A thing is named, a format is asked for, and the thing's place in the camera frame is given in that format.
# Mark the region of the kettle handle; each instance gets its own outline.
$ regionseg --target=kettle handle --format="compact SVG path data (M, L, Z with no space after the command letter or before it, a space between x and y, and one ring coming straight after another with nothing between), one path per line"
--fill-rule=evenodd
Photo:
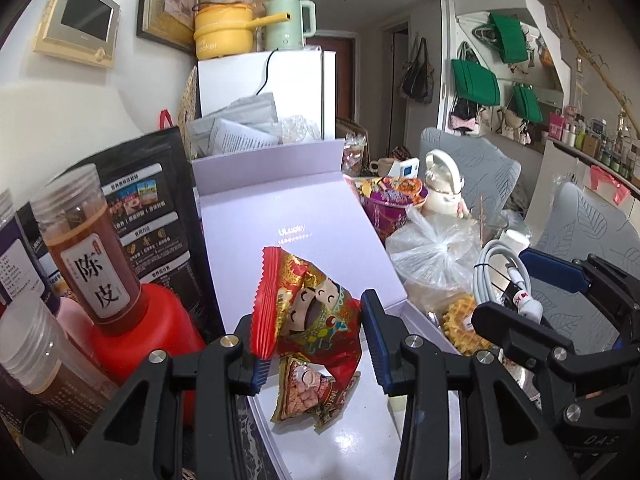
M460 178L460 171L458 170L458 166L453 161L453 158L451 158L449 153L443 152L442 150L431 150L429 153L427 153L427 156L424 160L426 163L427 171L429 171L433 167L436 158L439 158L449 170L451 179L453 181L453 193L460 193L460 191L462 191L463 181Z
M302 9L309 9L309 30L305 30L305 20L302 19ZM302 21L302 37L312 38L316 35L316 4L311 0L300 0L300 20Z

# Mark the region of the bamboo pole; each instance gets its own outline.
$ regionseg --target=bamboo pole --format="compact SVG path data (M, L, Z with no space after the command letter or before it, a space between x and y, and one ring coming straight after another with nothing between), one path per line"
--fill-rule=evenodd
M625 111L626 116L629 118L629 121L633 125L634 130L636 131L636 138L640 138L640 137L638 137L638 132L640 132L640 128L638 127L638 122L636 121L636 118L634 117L633 113L631 112L631 109L629 108L625 98L620 93L620 91L613 85L611 79L609 79L609 76L607 76L607 74L605 74L603 72L603 70L600 68L600 66L596 63L596 60L594 60L593 57L591 57L591 54L589 54L587 52L587 49L584 47L584 43L581 42L580 40L578 40L578 38L575 35L575 30L574 30L571 22L569 21L568 16L564 12L564 9L562 8L562 5L560 5L560 1L559 0L551 0L551 2L560 11L560 15L562 16L562 20L564 21L564 24L566 25L566 30L567 30L567 33L569 35L569 39L574 44L576 50L578 51L578 54L583 59L586 59L587 62L591 66L593 66L593 69L598 73L598 75L602 79L602 82L610 90L610 92L614 95L616 100L620 103L620 106L622 107L622 109Z

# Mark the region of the open box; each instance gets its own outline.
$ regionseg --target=open box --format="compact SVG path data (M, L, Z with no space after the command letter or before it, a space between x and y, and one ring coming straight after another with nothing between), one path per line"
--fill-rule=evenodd
M412 304L353 191L340 172L343 143L274 146L196 160L209 265L225 329L250 314L262 275L262 248L281 246L314 263L355 297L373 288L385 310L443 351L453 346ZM377 384L361 334L360 381L344 411L321 433L310 416L270 422L277 366L250 399L260 434L281 479L371 480L394 476L400 438ZM449 477L460 477L460 414L449 394Z

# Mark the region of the gray chair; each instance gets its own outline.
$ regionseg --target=gray chair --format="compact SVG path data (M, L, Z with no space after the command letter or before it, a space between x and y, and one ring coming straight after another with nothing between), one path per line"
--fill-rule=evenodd
M420 170L424 179L424 158L431 150L443 150L452 156L465 178L462 198L469 208L482 207L488 218L500 212L520 176L520 163L504 155L486 139L454 136L437 128L420 135Z
M625 214L609 203L592 200L569 182L556 192L535 248L567 261L596 254L640 278L640 237ZM574 342L577 353L611 348L618 332L583 295L536 279L531 287L549 323Z

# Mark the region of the gold picture frame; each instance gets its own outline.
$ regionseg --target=gold picture frame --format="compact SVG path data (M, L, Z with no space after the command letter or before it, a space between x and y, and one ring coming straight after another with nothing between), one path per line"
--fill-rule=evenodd
M194 13L191 7L197 1L139 0L136 35L195 54Z

